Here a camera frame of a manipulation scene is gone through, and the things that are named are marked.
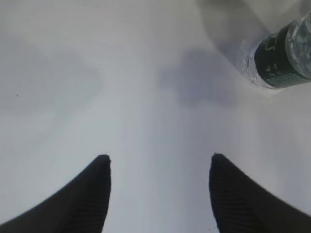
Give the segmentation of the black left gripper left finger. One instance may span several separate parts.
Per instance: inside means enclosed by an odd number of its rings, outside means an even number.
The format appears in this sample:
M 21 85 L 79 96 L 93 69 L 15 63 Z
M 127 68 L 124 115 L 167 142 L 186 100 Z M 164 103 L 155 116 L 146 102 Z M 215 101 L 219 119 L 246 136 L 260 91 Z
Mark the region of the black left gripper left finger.
M 108 155 L 97 156 L 55 194 L 1 224 L 2 233 L 101 233 L 111 192 Z

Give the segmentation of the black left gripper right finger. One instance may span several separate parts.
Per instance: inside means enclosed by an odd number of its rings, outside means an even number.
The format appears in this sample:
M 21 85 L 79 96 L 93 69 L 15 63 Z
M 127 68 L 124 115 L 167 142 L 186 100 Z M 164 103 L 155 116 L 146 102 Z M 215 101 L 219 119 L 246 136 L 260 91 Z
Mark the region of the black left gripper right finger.
M 221 233 L 309 233 L 311 217 L 277 198 L 222 154 L 209 170 L 212 211 Z

